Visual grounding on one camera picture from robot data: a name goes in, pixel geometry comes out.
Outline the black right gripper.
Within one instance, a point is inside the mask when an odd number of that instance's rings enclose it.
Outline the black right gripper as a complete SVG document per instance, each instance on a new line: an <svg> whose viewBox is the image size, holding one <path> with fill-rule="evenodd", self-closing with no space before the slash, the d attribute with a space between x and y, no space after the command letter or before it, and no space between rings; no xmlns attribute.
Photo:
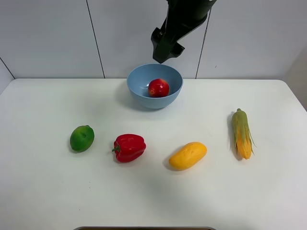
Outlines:
<svg viewBox="0 0 307 230"><path fill-rule="evenodd" d="M201 26L205 20L166 18L162 27L155 28L151 35L153 59L162 64L170 58L179 57L185 48L178 41Z"/></svg>

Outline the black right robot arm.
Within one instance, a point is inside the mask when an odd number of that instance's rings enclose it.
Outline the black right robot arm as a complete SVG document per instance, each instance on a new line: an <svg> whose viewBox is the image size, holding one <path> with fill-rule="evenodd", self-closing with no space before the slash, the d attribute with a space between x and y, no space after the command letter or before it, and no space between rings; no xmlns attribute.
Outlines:
<svg viewBox="0 0 307 230"><path fill-rule="evenodd" d="M168 0L166 18L151 35L153 59L162 64L179 57L184 47L179 40L201 26L207 19L215 0Z"/></svg>

